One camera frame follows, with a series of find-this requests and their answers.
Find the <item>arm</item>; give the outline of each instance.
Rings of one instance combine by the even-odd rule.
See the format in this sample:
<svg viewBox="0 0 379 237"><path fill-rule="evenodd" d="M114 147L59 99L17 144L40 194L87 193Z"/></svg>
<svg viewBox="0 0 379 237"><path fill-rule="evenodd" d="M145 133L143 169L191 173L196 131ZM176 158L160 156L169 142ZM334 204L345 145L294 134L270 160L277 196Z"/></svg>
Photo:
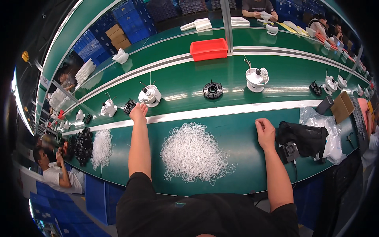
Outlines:
<svg viewBox="0 0 379 237"><path fill-rule="evenodd" d="M149 134L147 132L147 107L145 104L137 103L130 112L133 120L132 142L129 151L129 177L135 172L146 174L151 180L151 155L149 145Z"/></svg>
<svg viewBox="0 0 379 237"><path fill-rule="evenodd" d="M56 159L58 160L60 164L63 164L63 157L60 150L56 152ZM71 188L70 177L66 170L66 166L64 165L61 165L61 166L62 166L63 178L59 178L59 186L63 188Z"/></svg>
<svg viewBox="0 0 379 237"><path fill-rule="evenodd" d="M267 190L270 212L280 206L293 203L290 178L275 150L275 128L266 118L255 121L258 142L265 153L267 169Z"/></svg>

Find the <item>metal pole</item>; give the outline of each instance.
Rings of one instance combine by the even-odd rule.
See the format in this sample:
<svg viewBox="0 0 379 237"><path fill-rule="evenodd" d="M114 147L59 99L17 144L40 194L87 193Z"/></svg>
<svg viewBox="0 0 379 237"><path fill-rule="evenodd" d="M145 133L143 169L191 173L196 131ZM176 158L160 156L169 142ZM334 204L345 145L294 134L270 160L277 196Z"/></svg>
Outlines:
<svg viewBox="0 0 379 237"><path fill-rule="evenodd" d="M228 45L228 53L233 52L232 21L230 19L230 8L228 0L221 0L222 19L224 20L225 39Z"/></svg>
<svg viewBox="0 0 379 237"><path fill-rule="evenodd" d="M358 66L358 62L359 62L360 58L362 57L362 53L363 53L363 45L360 47L360 49L359 49L359 53L358 53L358 57L357 57L357 61L354 63L353 69L351 69L351 71L352 71L353 73L355 72L355 69L356 69L357 66Z"/></svg>
<svg viewBox="0 0 379 237"><path fill-rule="evenodd" d="M60 89L65 95L67 95L70 99L72 99L75 103L79 103L79 101L68 91L66 91L61 85L59 85L58 82L56 82L54 79L52 80L52 83Z"/></svg>

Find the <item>worker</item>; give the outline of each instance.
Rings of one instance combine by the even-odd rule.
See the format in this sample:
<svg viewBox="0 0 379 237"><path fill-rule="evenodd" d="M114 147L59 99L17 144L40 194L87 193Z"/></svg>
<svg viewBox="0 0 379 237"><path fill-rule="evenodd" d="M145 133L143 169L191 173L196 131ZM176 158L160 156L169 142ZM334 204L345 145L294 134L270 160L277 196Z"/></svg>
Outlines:
<svg viewBox="0 0 379 237"><path fill-rule="evenodd" d="M234 193L157 199L152 185L147 107L137 103L128 158L129 180L117 204L118 236L299 236L296 206L287 171L275 151L275 128L255 121L267 168L270 212Z"/></svg>
<svg viewBox="0 0 379 237"><path fill-rule="evenodd" d="M34 161L41 167L45 182L53 189L65 193L84 193L85 174L72 168L71 172L64 166L61 148L56 152L57 162L50 162L42 146L33 150Z"/></svg>
<svg viewBox="0 0 379 237"><path fill-rule="evenodd" d="M367 135L369 139L368 149L362 156L363 169L374 163L375 159L379 155L379 112L375 112L375 122L373 123L373 114L371 112L366 112L367 117Z"/></svg>
<svg viewBox="0 0 379 237"><path fill-rule="evenodd" d="M333 35L337 37L342 42L343 34L342 34L342 27L340 24L336 24L334 27L331 26L328 29L328 35L329 37L332 37Z"/></svg>
<svg viewBox="0 0 379 237"><path fill-rule="evenodd" d="M328 43L335 46L334 39L327 35L327 20L323 15L316 14L313 19L310 20L308 27L314 30L316 33L320 33Z"/></svg>
<svg viewBox="0 0 379 237"><path fill-rule="evenodd" d="M273 4L270 0L243 0L242 1L242 15L244 17L261 18L260 12L265 11L272 15L270 21L278 21L278 14L276 14Z"/></svg>

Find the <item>clear plastic bag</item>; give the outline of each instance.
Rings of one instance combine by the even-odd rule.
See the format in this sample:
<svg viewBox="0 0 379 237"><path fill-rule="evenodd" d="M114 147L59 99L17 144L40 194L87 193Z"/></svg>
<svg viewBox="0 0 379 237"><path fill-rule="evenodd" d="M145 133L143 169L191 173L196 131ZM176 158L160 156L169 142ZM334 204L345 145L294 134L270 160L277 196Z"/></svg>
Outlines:
<svg viewBox="0 0 379 237"><path fill-rule="evenodd" d="M301 107L299 124L325 127L328 130L323 158L327 158L334 165L340 164L346 158L342 153L341 127L335 124L334 116L321 115L312 107Z"/></svg>
<svg viewBox="0 0 379 237"><path fill-rule="evenodd" d="M125 53L125 51L120 48L118 53L116 55L113 56L113 60L119 62L120 64L123 64L124 62L126 62L129 58L129 55L127 53Z"/></svg>

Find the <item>cardboard box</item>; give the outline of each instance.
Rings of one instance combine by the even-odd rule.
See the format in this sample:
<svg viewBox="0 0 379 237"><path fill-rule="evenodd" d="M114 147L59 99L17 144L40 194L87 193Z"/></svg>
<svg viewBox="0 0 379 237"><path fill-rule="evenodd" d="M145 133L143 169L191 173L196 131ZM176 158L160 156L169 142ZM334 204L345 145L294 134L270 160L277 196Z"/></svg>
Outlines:
<svg viewBox="0 0 379 237"><path fill-rule="evenodd" d="M107 30L105 33L106 35L109 37L111 36L114 32L118 31L120 28L120 26L118 24L115 24L114 26L112 26L112 28L110 28L109 30Z"/></svg>
<svg viewBox="0 0 379 237"><path fill-rule="evenodd" d="M120 35L123 35L123 34L124 34L124 32L122 31L122 29L118 29L116 32L111 34L109 36L109 38L111 39L111 41L114 41L117 37L119 37Z"/></svg>
<svg viewBox="0 0 379 237"><path fill-rule="evenodd" d="M126 35L125 34L122 34L122 35L119 35L117 37L115 37L113 40L112 40L112 44L113 46L123 42L124 40L126 40Z"/></svg>
<svg viewBox="0 0 379 237"><path fill-rule="evenodd" d="M330 109L334 115L335 122L339 124L353 112L354 105L346 91L343 91L334 100L334 105Z"/></svg>
<svg viewBox="0 0 379 237"><path fill-rule="evenodd" d="M118 43L117 45L114 45L114 47L115 47L117 50L119 50L120 48L121 48L121 49L125 49L125 48L127 48L127 47L129 47L129 46L131 46L131 45L132 45L132 44L129 42L129 40L126 39L126 40L122 41L121 43Z"/></svg>

